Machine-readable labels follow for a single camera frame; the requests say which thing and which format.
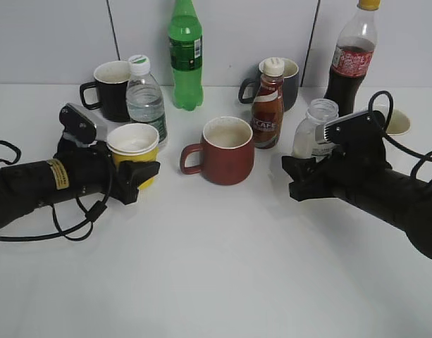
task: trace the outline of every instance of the mug rim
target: mug rim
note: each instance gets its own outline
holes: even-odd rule
[[[124,81],[119,81],[119,82],[109,82],[109,81],[103,81],[101,78],[97,77],[98,71],[100,71],[102,68],[109,67],[110,65],[113,65],[115,63],[126,65],[126,67],[128,69],[128,79],[126,79]],[[110,85],[116,85],[116,84],[119,85],[121,83],[125,83],[125,82],[129,81],[129,79],[130,79],[130,76],[129,76],[130,71],[129,71],[129,69],[130,69],[130,63],[128,61],[124,61],[124,60],[109,61],[109,62],[106,62],[106,63],[102,63],[101,65],[99,65],[98,67],[95,68],[95,70],[94,70],[94,79],[96,81],[98,81],[98,82],[105,83],[105,84],[108,84],[108,85],[109,84]]]
[[[126,149],[120,149],[116,145],[117,142],[114,140],[114,138],[133,138],[131,135],[136,135],[137,133],[141,133],[141,131],[144,132],[152,132],[154,133],[154,141],[150,142],[148,146],[145,146],[144,148],[138,149],[138,150],[126,150]],[[139,156],[146,153],[149,153],[153,149],[155,149],[159,144],[159,132],[158,130],[153,127],[152,125],[148,125],[145,123],[127,123],[126,125],[121,125],[120,127],[117,127],[112,132],[110,132],[106,138],[106,144],[109,150],[113,151],[114,153],[122,156]]]
[[[247,140],[246,142],[242,143],[242,144],[239,145],[239,146],[230,146],[230,147],[228,147],[228,146],[218,146],[218,145],[216,145],[216,144],[210,142],[210,141],[206,138],[206,135],[205,135],[205,131],[206,131],[206,129],[208,128],[208,126],[210,126],[212,123],[214,123],[214,121],[216,121],[216,120],[223,120],[223,119],[227,119],[227,120],[237,120],[237,121],[240,121],[243,125],[246,125],[246,126],[249,128],[249,138],[248,138],[248,140]],[[233,149],[239,149],[239,148],[242,148],[243,146],[249,144],[249,142],[250,142],[250,141],[252,140],[252,138],[253,138],[253,130],[252,130],[252,127],[250,127],[250,125],[249,125],[247,122],[245,122],[242,118],[236,118],[235,116],[220,116],[220,117],[218,117],[218,118],[213,118],[212,120],[208,121],[208,122],[204,125],[204,127],[203,127],[203,133],[202,133],[202,134],[203,134],[203,138],[204,138],[204,140],[205,140],[208,144],[210,144],[210,145],[212,145],[212,146],[214,146],[214,147],[216,147],[216,148],[218,148],[218,149],[227,149],[227,150],[233,150]]]
[[[295,62],[295,61],[293,61],[293,60],[291,60],[290,58],[281,58],[284,62],[285,62],[285,69],[286,69],[286,62],[288,62],[288,63],[291,63],[293,66],[295,66],[295,69],[296,69],[296,71],[293,73],[293,74],[291,74],[291,75],[288,75],[288,76],[283,76],[283,79],[290,79],[291,77],[294,77],[294,76],[296,76],[297,74],[299,74],[299,65],[297,65],[297,63]],[[264,61],[266,61],[267,60],[267,58],[265,58],[263,61],[261,61],[259,64],[258,64],[258,70],[261,72],[261,74],[263,73],[263,70],[262,70],[262,66],[261,65],[263,65],[264,64]]]

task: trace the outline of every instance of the paper cup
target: paper cup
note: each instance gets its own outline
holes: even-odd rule
[[[133,123],[116,128],[108,135],[107,144],[116,167],[123,161],[152,162],[158,155],[159,133],[155,127]],[[142,183],[139,189],[152,185],[154,178]]]
[[[388,117],[389,106],[385,104],[374,104],[374,110],[380,111],[385,119]],[[407,134],[412,126],[410,119],[399,109],[393,109],[393,116],[391,117],[390,125],[386,132],[391,136],[399,136]]]

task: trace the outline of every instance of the yellow label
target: yellow label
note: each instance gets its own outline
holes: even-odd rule
[[[53,172],[54,179],[56,180],[56,189],[67,189],[70,186],[70,182],[68,181],[68,175],[62,162],[53,158],[52,160],[48,160],[47,163],[49,164],[49,167]]]

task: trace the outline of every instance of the green bottle label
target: green bottle label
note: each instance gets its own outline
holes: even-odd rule
[[[202,37],[195,41],[170,39],[172,67],[176,70],[195,70],[203,64]]]
[[[151,125],[156,128],[159,132],[159,143],[161,143],[167,137],[167,127],[166,127],[166,114],[163,114],[160,118],[156,120],[144,122],[146,125]]]

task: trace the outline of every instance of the plastic bottle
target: plastic bottle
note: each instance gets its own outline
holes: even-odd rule
[[[374,14],[380,0],[359,0],[353,19],[341,31],[330,68],[326,99],[339,106],[339,115],[353,112],[355,95],[366,77],[377,45]]]
[[[203,103],[203,44],[202,26],[192,0],[176,0],[168,37],[175,80],[175,105],[193,111]]]
[[[261,86],[253,100],[250,123],[256,148],[272,148],[280,138],[284,111],[284,70],[285,63],[281,58],[268,58],[264,61]]]
[[[154,126],[159,132],[159,146],[167,142],[166,114],[161,88],[150,74],[150,60],[144,55],[131,56],[131,77],[126,88],[126,106],[134,122]]]
[[[292,156],[295,158],[316,157],[320,161],[331,154],[333,143],[317,144],[315,131],[318,125],[323,125],[338,118],[338,105],[328,99],[311,101],[306,118],[299,124],[294,136]]]

